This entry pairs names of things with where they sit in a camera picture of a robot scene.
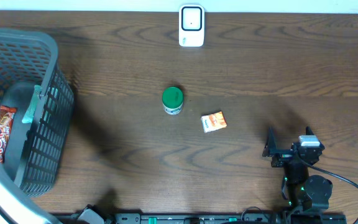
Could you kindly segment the white teal snack packet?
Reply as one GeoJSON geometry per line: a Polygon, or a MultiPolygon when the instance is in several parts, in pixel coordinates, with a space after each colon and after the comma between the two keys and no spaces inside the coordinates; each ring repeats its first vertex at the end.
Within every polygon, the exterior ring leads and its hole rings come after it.
{"type": "Polygon", "coordinates": [[[39,95],[41,94],[42,91],[42,87],[40,85],[35,85],[34,86],[34,92],[32,94],[29,106],[22,118],[22,123],[23,124],[29,124],[32,123],[34,120],[34,114],[37,108],[37,105],[39,103],[39,95]]]}

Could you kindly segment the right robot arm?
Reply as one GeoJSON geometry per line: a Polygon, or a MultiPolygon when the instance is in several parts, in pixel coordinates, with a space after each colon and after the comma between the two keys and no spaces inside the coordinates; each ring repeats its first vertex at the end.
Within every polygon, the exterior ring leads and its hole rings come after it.
{"type": "Polygon", "coordinates": [[[273,129],[268,137],[262,155],[271,157],[272,167],[282,167],[282,197],[290,207],[282,212],[282,223],[322,223],[323,212],[329,208],[333,184],[320,175],[309,175],[308,169],[319,161],[324,145],[311,128],[299,136],[289,149],[277,147],[273,129]]]}

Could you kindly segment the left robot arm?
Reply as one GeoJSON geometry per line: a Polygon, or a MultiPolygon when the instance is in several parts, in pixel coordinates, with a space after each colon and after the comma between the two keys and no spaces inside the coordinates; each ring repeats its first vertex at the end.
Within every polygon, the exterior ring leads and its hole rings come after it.
{"type": "Polygon", "coordinates": [[[0,223],[112,223],[114,220],[88,205],[69,215],[52,215],[37,206],[7,175],[0,163],[0,223]]]}

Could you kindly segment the green lidded round jar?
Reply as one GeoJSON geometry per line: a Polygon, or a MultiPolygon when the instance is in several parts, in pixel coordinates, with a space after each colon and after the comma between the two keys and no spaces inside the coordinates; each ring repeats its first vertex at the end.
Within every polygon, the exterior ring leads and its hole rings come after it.
{"type": "Polygon", "coordinates": [[[175,86],[166,88],[162,94],[164,111],[170,115],[179,114],[183,109],[183,92],[175,86]]]}

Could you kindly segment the red Top chocolate bar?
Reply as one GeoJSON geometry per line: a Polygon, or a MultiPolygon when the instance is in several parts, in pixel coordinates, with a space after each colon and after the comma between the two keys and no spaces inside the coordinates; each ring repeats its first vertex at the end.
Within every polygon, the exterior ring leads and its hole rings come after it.
{"type": "Polygon", "coordinates": [[[12,131],[17,108],[0,106],[0,163],[4,163],[4,154],[12,131]]]}

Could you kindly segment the orange snack sachet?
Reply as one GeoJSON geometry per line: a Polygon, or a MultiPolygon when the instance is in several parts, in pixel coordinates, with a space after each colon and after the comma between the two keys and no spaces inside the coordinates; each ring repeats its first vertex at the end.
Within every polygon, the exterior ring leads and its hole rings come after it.
{"type": "Polygon", "coordinates": [[[227,127],[226,120],[222,111],[213,114],[203,115],[201,117],[201,122],[203,125],[204,133],[209,133],[212,131],[217,131],[222,128],[227,127]]]}

